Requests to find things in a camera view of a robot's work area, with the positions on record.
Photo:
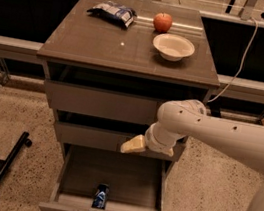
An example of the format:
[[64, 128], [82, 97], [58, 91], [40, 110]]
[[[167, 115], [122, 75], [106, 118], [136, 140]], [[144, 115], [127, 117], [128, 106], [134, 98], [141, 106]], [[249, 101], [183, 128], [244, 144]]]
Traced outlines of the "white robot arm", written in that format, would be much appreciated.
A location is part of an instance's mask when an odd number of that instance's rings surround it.
[[[124, 142], [123, 153], [152, 152], [171, 157], [176, 141], [192, 136], [264, 175], [264, 126], [208, 116], [200, 101], [168, 101], [146, 133]], [[264, 211], [264, 183], [246, 211]]]

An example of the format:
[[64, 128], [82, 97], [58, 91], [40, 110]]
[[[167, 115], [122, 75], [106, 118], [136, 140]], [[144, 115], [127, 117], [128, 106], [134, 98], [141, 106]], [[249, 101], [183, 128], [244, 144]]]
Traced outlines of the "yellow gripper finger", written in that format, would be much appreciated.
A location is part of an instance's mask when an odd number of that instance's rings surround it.
[[131, 138], [130, 140], [124, 142], [121, 145], [120, 151], [122, 153], [141, 153], [146, 150], [146, 143], [145, 143], [145, 137], [143, 135], [135, 136], [134, 138]]

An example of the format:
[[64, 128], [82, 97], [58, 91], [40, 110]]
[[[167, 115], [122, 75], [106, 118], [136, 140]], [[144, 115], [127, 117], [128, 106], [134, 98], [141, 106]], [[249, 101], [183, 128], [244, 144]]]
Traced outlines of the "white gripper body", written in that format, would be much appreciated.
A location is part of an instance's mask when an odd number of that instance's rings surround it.
[[176, 132], [170, 132], [161, 123], [156, 122], [146, 130], [144, 140], [146, 147], [151, 151], [172, 157], [176, 142], [184, 136]]

